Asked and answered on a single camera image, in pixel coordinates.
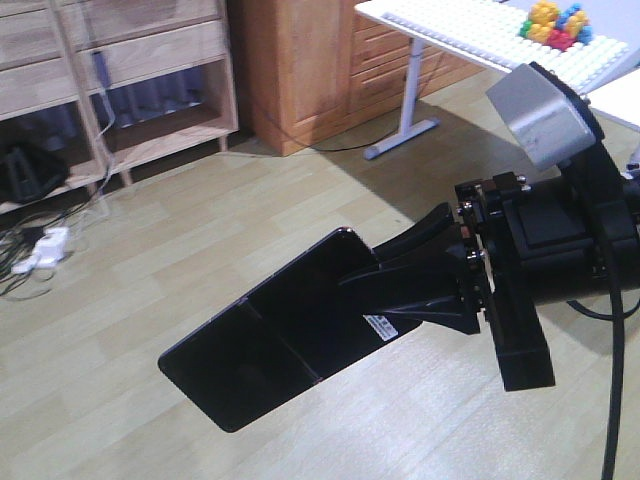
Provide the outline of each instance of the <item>desk leg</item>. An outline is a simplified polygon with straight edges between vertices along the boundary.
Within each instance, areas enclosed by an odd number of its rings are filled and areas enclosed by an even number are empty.
[[[400,114],[400,127],[398,133],[385,138],[384,140],[370,146],[364,151],[364,158],[373,160],[378,155],[397,147],[401,143],[412,139],[422,132],[437,126],[438,119],[431,118],[412,124],[413,111],[418,93],[418,80],[420,77],[420,64],[422,60],[422,47],[424,42],[414,38],[411,43],[411,56],[409,57],[409,68],[407,70],[407,81],[404,89],[404,99],[402,101],[402,112]]]

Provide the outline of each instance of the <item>white sticker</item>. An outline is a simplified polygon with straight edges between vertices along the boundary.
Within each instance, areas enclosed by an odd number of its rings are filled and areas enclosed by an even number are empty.
[[[363,315],[363,317],[385,342],[398,336],[398,331],[389,323],[386,317],[382,315]]]

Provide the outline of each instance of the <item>wooden drawer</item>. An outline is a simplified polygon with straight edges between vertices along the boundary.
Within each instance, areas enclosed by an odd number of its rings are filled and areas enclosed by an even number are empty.
[[[75,98],[73,82],[61,59],[0,72],[0,120]]]
[[[0,0],[0,17],[44,8],[44,0]]]
[[[58,56],[45,10],[0,17],[0,70]]]
[[[194,67],[226,53],[222,21],[206,22],[101,48],[114,87]],[[99,87],[91,51],[81,52],[87,86]]]
[[[64,4],[61,15],[66,31],[72,43],[81,48],[222,18],[218,0],[85,0],[82,4],[58,1]]]
[[[353,34],[351,73],[364,72],[409,53],[409,37],[384,25]]]
[[[364,3],[367,0],[351,0],[351,1],[353,2],[353,7],[355,8],[355,6],[358,3]],[[363,17],[358,13],[354,13],[353,30],[355,32],[359,32],[360,30],[366,30],[367,28],[377,27],[379,25],[380,25],[379,23],[374,22],[373,20],[369,20],[367,17]]]
[[[423,54],[423,76],[429,77],[429,72],[438,69],[436,75],[450,70],[447,62],[442,61],[444,54],[434,47],[426,47]],[[355,112],[364,107],[380,102],[392,95],[401,94],[404,90],[407,73],[407,58],[402,57],[384,65],[369,69],[351,77],[351,91],[349,98],[349,112]]]

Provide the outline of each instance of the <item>screw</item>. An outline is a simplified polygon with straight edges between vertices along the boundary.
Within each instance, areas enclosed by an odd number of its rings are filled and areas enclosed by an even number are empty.
[[[484,250],[474,250],[467,255],[467,261],[469,263],[480,263],[487,258],[487,252]]]

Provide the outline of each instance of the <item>wooden floor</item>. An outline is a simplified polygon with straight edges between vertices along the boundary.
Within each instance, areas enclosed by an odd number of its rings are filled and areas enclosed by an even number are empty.
[[[50,293],[0,303],[0,478],[600,478],[610,326],[562,304],[540,308],[555,388],[505,393],[486,326],[467,337],[424,325],[227,434],[156,367],[337,226],[374,246],[453,200],[456,182],[508,170],[535,179],[484,97],[497,78],[483,72],[425,98],[417,114],[441,126],[375,162],[361,151],[276,158],[249,141],[110,194],[110,217],[72,243]],[[396,119],[323,146],[368,141]],[[637,134],[603,125],[622,166]],[[640,471],[638,325],[627,328],[625,480]]]

